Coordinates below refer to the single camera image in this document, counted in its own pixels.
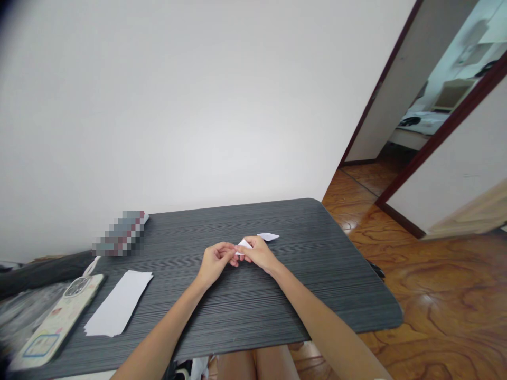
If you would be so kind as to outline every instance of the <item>door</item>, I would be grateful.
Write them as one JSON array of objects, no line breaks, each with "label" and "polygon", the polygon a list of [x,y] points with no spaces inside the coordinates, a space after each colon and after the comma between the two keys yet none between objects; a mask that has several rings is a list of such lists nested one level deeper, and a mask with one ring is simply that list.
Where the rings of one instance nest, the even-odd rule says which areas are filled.
[{"label": "door", "polygon": [[424,0],[344,162],[376,159],[477,0]]},{"label": "door", "polygon": [[429,229],[424,239],[480,234],[507,222],[507,179]]}]

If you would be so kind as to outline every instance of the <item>table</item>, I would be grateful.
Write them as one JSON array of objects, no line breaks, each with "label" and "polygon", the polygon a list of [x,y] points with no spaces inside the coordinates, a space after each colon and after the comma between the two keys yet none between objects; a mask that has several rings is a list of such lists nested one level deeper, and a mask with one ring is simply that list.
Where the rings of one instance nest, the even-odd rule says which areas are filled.
[{"label": "table", "polygon": [[[69,376],[118,368],[160,321],[197,274],[204,249],[246,235],[280,235],[276,257],[356,333],[398,327],[394,296],[324,206],[310,198],[150,215],[137,255],[103,257],[94,274],[108,276],[61,355],[26,373]],[[153,272],[123,334],[86,337],[83,327],[129,269]],[[174,359],[309,340],[276,282],[255,264],[228,265],[197,306]]]}]

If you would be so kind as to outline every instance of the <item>white wall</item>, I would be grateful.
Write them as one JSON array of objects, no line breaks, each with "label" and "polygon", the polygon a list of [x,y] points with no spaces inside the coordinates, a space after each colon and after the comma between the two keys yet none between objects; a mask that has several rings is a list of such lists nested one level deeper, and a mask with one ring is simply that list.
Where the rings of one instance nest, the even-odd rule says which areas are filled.
[{"label": "white wall", "polygon": [[321,200],[413,4],[18,5],[0,44],[1,258],[87,249],[121,210]]},{"label": "white wall", "polygon": [[507,78],[387,203],[424,231],[507,178]]},{"label": "white wall", "polygon": [[481,70],[482,66],[489,62],[487,58],[494,54],[496,49],[500,48],[500,46],[492,47],[481,61],[481,64],[471,65],[472,67],[458,66],[456,64],[459,56],[466,48],[467,38],[474,26],[480,20],[489,20],[503,1],[504,0],[479,0],[429,76],[425,95],[415,102],[413,108],[429,110],[440,93],[445,81],[472,77]]}]

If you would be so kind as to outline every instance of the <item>paper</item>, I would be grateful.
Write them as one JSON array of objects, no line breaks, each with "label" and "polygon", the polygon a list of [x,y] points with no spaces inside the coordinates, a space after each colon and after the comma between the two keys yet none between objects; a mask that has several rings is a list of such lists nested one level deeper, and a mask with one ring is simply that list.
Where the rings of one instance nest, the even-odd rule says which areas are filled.
[{"label": "paper", "polygon": [[[271,234],[269,232],[257,234],[257,236],[260,236],[261,238],[263,238],[266,241],[271,241],[271,240],[274,240],[274,239],[280,237],[280,235]],[[248,242],[245,239],[241,240],[241,242],[238,245],[241,245],[241,246],[244,246],[244,247],[250,248],[250,249],[252,248],[252,246],[250,244],[248,244]],[[244,256],[242,253],[239,253],[239,252],[236,252],[236,255]]]},{"label": "paper", "polygon": [[261,238],[263,238],[266,241],[271,241],[271,240],[274,240],[274,239],[280,237],[280,235],[270,234],[269,232],[257,234],[257,236],[260,236]]},{"label": "paper", "polygon": [[[252,248],[252,246],[250,244],[248,244],[245,239],[241,240],[238,245],[244,246],[244,247],[250,248],[250,249]],[[242,253],[239,253],[239,252],[236,252],[236,255],[244,256]]]},{"label": "paper", "polygon": [[86,335],[121,334],[152,278],[151,272],[127,271],[84,326]]}]

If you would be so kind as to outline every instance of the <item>leg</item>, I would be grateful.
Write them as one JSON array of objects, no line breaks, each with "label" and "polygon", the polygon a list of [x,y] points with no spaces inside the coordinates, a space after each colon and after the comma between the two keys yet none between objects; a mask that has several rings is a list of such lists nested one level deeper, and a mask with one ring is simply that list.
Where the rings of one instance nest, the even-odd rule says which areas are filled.
[{"label": "leg", "polygon": [[287,345],[258,349],[255,358],[259,380],[299,380]]},{"label": "leg", "polygon": [[218,380],[256,380],[252,351],[240,351],[218,357]]}]

